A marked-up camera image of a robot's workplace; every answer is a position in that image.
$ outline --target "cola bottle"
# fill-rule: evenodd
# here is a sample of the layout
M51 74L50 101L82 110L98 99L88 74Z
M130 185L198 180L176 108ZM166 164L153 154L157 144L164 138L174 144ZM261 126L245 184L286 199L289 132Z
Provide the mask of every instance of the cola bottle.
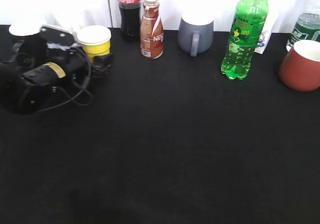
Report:
M125 40L139 40L141 0L118 0L121 33Z

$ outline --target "red cup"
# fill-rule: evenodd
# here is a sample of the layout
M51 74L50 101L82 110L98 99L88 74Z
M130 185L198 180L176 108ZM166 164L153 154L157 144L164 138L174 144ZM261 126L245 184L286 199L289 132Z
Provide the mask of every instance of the red cup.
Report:
M285 57L279 70L282 82L297 91L320 87L320 43L300 40Z

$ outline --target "mug handle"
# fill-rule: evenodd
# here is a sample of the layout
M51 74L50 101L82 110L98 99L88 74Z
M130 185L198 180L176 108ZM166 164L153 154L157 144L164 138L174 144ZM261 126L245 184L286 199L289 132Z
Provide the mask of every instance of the mug handle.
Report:
M191 51L190 51L191 57L196 57L197 55L199 40L200 40L200 33L195 31L192 35L192 44L191 44Z

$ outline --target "plastic bottle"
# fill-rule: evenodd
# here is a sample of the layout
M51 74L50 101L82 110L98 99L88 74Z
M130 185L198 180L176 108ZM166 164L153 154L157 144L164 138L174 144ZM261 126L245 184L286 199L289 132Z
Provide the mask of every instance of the plastic bottle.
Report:
M121 33L125 40L139 40L141 0L118 0Z
M240 0L230 31L221 71L228 79L244 79L250 69L269 6L268 0Z
M305 11L299 16L290 38L286 44L287 50L294 43L303 40L316 40L320 34L320 0L309 0Z
M141 53L147 58L159 58L164 51L164 27L159 15L159 2L144 0L143 8L140 27Z

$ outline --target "green soda bottle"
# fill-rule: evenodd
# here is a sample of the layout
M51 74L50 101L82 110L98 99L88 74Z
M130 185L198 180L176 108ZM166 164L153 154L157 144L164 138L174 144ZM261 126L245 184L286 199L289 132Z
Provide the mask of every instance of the green soda bottle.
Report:
M236 5L228 49L221 72L228 79L244 79L269 12L268 0L240 0Z

